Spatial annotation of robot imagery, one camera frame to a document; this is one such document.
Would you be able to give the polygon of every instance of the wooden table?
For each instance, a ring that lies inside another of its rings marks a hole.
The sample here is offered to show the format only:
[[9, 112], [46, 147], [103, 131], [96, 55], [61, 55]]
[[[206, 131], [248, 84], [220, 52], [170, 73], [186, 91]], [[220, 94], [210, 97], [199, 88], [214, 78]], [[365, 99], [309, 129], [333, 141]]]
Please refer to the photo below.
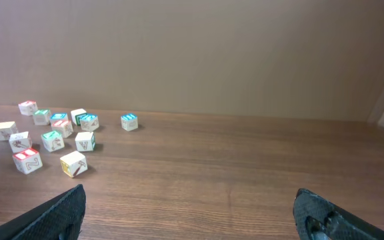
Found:
[[[52, 112], [71, 109], [51, 108]], [[135, 112], [140, 128], [121, 128], [124, 111], [100, 111], [89, 170], [74, 179], [48, 153], [17, 106], [0, 122], [29, 131], [43, 167], [16, 170], [0, 141], [0, 224], [82, 183], [87, 210], [80, 239], [298, 239], [295, 194], [308, 188], [384, 229], [384, 130], [365, 123]]]

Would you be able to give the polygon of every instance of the wood grain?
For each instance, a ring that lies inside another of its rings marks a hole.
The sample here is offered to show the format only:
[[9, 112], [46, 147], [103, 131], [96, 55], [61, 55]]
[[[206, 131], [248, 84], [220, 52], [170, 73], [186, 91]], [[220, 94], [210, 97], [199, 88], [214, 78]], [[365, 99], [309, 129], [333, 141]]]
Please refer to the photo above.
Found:
[[[51, 108], [52, 112], [71, 109]], [[16, 170], [0, 141], [0, 224], [84, 184], [87, 212], [80, 239], [298, 239], [292, 215], [308, 188], [384, 229], [384, 130], [365, 123], [124, 111], [99, 116], [89, 170], [71, 179], [17, 107], [0, 106], [0, 122], [29, 131], [43, 167]]]

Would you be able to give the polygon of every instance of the wall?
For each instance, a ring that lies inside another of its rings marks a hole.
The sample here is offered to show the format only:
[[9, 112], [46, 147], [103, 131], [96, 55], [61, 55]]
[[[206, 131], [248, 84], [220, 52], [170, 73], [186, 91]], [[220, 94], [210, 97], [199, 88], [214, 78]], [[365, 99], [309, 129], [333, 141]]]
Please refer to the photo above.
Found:
[[365, 121], [380, 0], [0, 0], [0, 104]]

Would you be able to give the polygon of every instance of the letter on block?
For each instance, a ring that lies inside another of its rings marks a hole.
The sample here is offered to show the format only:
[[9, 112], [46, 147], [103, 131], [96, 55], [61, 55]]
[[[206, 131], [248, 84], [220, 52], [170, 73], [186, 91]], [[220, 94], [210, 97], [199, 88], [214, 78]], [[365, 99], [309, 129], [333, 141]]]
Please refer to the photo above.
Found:
[[75, 138], [78, 151], [92, 151], [96, 145], [94, 138], [94, 132], [82, 132], [78, 133]]
[[43, 166], [39, 153], [32, 148], [14, 154], [13, 160], [17, 170], [24, 174], [29, 174]]
[[14, 153], [19, 153], [32, 147], [31, 136], [29, 132], [14, 133], [10, 136], [10, 146]]
[[84, 131], [94, 131], [99, 127], [99, 118], [94, 114], [86, 114], [81, 119], [81, 128]]
[[26, 116], [32, 116], [36, 110], [38, 110], [37, 103], [34, 101], [26, 101], [24, 103], [19, 103], [20, 113]]
[[139, 119], [136, 115], [129, 113], [121, 117], [121, 125], [125, 130], [131, 131], [139, 127]]
[[56, 151], [65, 147], [61, 133], [58, 131], [51, 131], [41, 135], [44, 147], [49, 152]]
[[60, 121], [60, 120], [65, 120], [65, 121], [68, 121], [69, 118], [67, 117], [67, 113], [54, 113], [51, 117], [50, 117], [50, 123], [53, 124], [57, 121]]
[[60, 163], [62, 170], [70, 177], [75, 177], [88, 169], [85, 156], [78, 151], [61, 157]]
[[41, 109], [33, 113], [33, 122], [35, 125], [50, 124], [51, 111], [49, 109]]
[[72, 116], [72, 122], [76, 126], [80, 126], [81, 122], [79, 121], [84, 115], [86, 115], [87, 112], [84, 109], [76, 109], [71, 111], [71, 116]]
[[18, 132], [15, 122], [0, 123], [0, 141], [9, 140], [11, 134]]
[[72, 122], [59, 120], [51, 125], [52, 130], [61, 133], [63, 138], [70, 136], [73, 133]]

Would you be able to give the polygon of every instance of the toy block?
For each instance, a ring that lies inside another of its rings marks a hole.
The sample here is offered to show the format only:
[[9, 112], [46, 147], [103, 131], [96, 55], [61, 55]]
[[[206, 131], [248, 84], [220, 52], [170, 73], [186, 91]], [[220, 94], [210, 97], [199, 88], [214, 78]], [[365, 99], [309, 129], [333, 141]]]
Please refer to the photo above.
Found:
[[57, 122], [51, 124], [51, 128], [54, 131], [60, 132], [63, 138], [66, 138], [73, 133], [71, 121], [58, 120]]
[[50, 117], [50, 124], [53, 124], [53, 123], [60, 121], [60, 120], [68, 121], [69, 118], [67, 116], [67, 113], [54, 113]]
[[17, 170], [24, 174], [29, 174], [43, 166], [38, 151], [32, 148], [14, 154], [13, 160]]
[[18, 132], [15, 122], [0, 123], [0, 141], [9, 140], [11, 134]]
[[29, 132], [13, 133], [10, 136], [10, 146], [14, 153], [19, 153], [32, 147], [31, 136]]
[[32, 116], [38, 110], [37, 103], [34, 101], [26, 101], [19, 103], [20, 113], [26, 116]]
[[76, 126], [80, 126], [81, 125], [81, 122], [80, 122], [80, 119], [86, 115], [87, 112], [84, 110], [84, 109], [76, 109], [76, 110], [72, 110], [71, 111], [71, 116], [72, 116], [72, 122], [76, 125]]
[[84, 131], [94, 131], [99, 127], [99, 118], [94, 114], [86, 114], [79, 121]]
[[51, 111], [49, 109], [41, 109], [33, 113], [33, 121], [35, 125], [50, 124]]
[[82, 132], [78, 133], [75, 138], [78, 151], [92, 151], [96, 145], [94, 138], [94, 132]]
[[65, 147], [65, 142], [63, 142], [61, 133], [58, 131], [44, 133], [41, 135], [41, 138], [43, 140], [44, 147], [49, 152], [56, 151]]
[[70, 177], [76, 177], [88, 169], [84, 154], [74, 151], [60, 158], [62, 170]]
[[121, 117], [121, 125], [127, 130], [131, 131], [139, 127], [139, 122], [136, 115], [129, 113]]

